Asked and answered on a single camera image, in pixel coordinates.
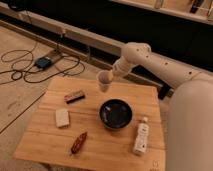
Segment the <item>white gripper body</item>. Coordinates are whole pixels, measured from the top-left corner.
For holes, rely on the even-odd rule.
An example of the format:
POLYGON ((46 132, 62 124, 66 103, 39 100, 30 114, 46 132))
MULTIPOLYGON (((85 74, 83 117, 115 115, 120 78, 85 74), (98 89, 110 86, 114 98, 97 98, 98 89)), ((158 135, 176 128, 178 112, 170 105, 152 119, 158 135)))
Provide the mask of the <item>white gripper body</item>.
POLYGON ((108 73, 108 78, 113 80, 115 77, 124 77, 131 71, 131 64, 124 58, 118 59, 108 73))

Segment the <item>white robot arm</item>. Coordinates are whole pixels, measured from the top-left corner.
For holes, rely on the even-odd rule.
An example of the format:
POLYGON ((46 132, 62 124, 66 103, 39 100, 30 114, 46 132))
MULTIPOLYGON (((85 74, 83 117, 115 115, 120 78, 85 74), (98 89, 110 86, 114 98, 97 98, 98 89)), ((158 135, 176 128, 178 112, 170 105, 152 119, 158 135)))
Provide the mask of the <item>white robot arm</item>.
POLYGON ((168 114, 166 171, 213 171, 213 73, 151 52, 146 43, 123 45, 111 79, 142 66, 174 89, 168 114))

